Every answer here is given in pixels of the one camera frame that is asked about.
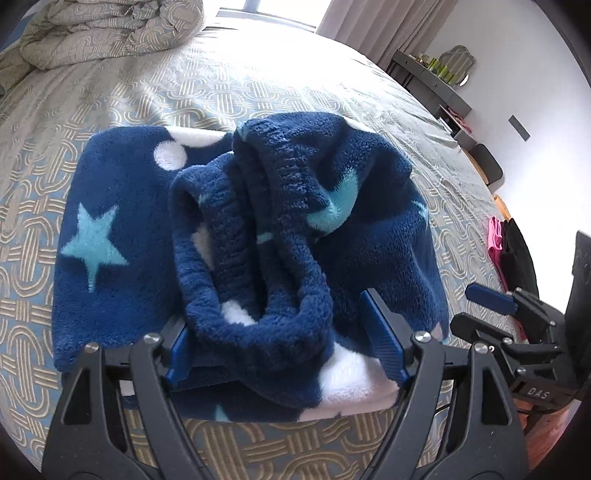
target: drawer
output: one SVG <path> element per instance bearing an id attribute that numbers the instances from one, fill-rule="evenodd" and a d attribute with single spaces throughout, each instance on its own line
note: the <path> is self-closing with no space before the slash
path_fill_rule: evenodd
<path id="1" fill-rule="evenodd" d="M 427 71 L 427 69 L 423 67 L 419 62 L 413 60 L 411 57 L 401 52 L 400 50 L 398 50 L 394 54 L 393 60 L 396 63 L 398 63 L 401 67 L 403 67 L 405 70 L 408 70 L 410 73 L 412 73 L 415 77 L 420 77 L 423 74 L 423 72 Z"/>
<path id="2" fill-rule="evenodd" d="M 421 105 L 431 112 L 431 114 L 435 115 L 439 105 L 441 105 L 441 99 L 435 95 L 427 85 L 421 82 L 418 78 L 413 77 L 407 85 L 407 90 Z"/>
<path id="3" fill-rule="evenodd" d="M 444 81 L 437 78 L 432 72 L 423 69 L 420 76 L 421 82 L 427 85 L 445 103 L 453 96 L 453 89 Z"/>

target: window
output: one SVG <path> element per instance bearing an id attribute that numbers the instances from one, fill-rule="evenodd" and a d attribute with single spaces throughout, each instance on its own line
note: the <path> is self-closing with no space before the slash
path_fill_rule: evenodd
<path id="1" fill-rule="evenodd" d="M 330 0 L 222 0 L 222 8 L 270 15 L 317 27 Z"/>

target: gray bedspread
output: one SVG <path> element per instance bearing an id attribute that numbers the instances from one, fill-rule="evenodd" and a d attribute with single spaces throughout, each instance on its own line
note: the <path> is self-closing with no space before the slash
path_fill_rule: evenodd
<path id="1" fill-rule="evenodd" d="M 441 125 L 348 47 L 289 27 L 235 24 L 238 30 L 210 28 L 172 50 L 35 70 L 0 102 L 0 420 L 37 466 L 60 394 L 51 305 L 61 217 L 80 152 L 109 127 L 231 131 L 249 118 L 291 111 L 357 119 L 413 162 L 451 313 L 514 329 L 463 296 L 474 281 L 500 288 L 485 251 L 488 219 L 499 212 Z M 442 405 L 449 392 L 447 384 Z M 139 458 L 153 463 L 137 414 L 128 414 Z M 393 415 L 389 409 L 297 424 L 189 420 L 187 428 L 220 479 L 352 480 Z M 434 421 L 422 462 L 437 452 L 445 415 Z"/>

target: white wall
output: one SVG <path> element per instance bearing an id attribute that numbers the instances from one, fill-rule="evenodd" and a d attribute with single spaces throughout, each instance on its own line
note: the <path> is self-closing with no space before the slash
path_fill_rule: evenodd
<path id="1" fill-rule="evenodd" d="M 477 61 L 457 90 L 473 108 L 467 121 L 505 172 L 498 193 L 528 243 L 541 298 L 564 309 L 576 231 L 591 233 L 591 88 L 531 0 L 459 0 L 426 53 L 457 44 Z"/>

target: desk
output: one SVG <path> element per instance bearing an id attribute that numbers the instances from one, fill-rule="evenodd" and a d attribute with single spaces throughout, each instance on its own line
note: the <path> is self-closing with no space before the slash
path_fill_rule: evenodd
<path id="1" fill-rule="evenodd" d="M 472 110 L 452 87 L 400 50 L 394 54 L 386 73 L 433 115 L 440 105 L 451 108 L 462 118 Z"/>

